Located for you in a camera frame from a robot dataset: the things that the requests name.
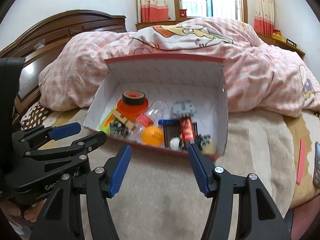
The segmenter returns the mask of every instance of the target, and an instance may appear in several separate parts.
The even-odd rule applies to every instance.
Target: orange ping pong ball
[[[164,135],[162,129],[157,126],[148,126],[141,134],[141,141],[153,146],[160,146],[163,142]]]

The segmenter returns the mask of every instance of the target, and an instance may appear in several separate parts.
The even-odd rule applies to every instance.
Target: wooden window frame
[[[247,0],[240,0],[241,6],[241,20],[245,23],[248,23],[248,4]],[[186,21],[194,17],[180,17],[180,3],[179,0],[174,0],[174,11],[176,15],[176,21]]]

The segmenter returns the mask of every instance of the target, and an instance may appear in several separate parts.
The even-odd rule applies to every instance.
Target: curtain
[[[168,0],[138,0],[138,22],[168,20]]]
[[[275,26],[275,4],[273,0],[255,0],[256,14],[254,30],[267,36],[272,36]]]

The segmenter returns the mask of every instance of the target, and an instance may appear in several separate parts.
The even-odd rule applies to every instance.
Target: wooden cabinet
[[[302,59],[305,56],[305,53],[303,51],[301,51],[300,49],[297,49],[294,46],[291,46],[290,44],[288,44],[286,42],[279,41],[277,39],[271,38],[269,36],[266,36],[266,35],[263,35],[263,34],[260,34],[260,33],[257,33],[257,35],[258,35],[258,37],[260,39],[262,39],[265,43],[267,43],[269,45],[274,45],[274,46],[277,46],[277,47],[279,47],[281,49],[287,49],[287,50],[290,50],[290,51],[294,51],[294,52],[298,53],[298,55]]]
[[[161,21],[161,22],[150,22],[150,23],[138,23],[136,24],[137,31],[145,27],[154,26],[154,25],[175,25],[183,21]]]

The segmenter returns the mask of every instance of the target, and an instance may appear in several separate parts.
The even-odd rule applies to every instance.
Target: cartoon print
[[[195,44],[200,48],[212,46],[221,41],[233,44],[232,39],[200,25],[156,25],[153,26],[153,29],[165,38],[169,38],[173,35],[187,36],[189,34],[195,34],[198,37],[195,40]]]
[[[217,31],[200,25],[156,25],[138,30],[133,40],[147,45],[151,51],[200,49],[221,42],[233,44],[233,40]],[[135,51],[135,54],[146,51]]]
[[[247,29],[247,25],[243,22],[239,22],[239,24],[241,25],[242,28],[244,28],[245,30]]]
[[[304,87],[303,87],[303,94],[305,95],[305,99],[310,98],[310,96],[314,93],[315,93],[315,90],[313,89],[312,83],[310,79],[307,78],[307,82],[304,84]]]
[[[133,54],[134,55],[151,54],[151,51],[148,48],[137,48],[133,51]]]
[[[303,97],[304,100],[307,100],[310,98],[312,94],[315,93],[315,90],[310,79],[307,78],[306,70],[303,65],[300,65],[300,75],[303,85]]]

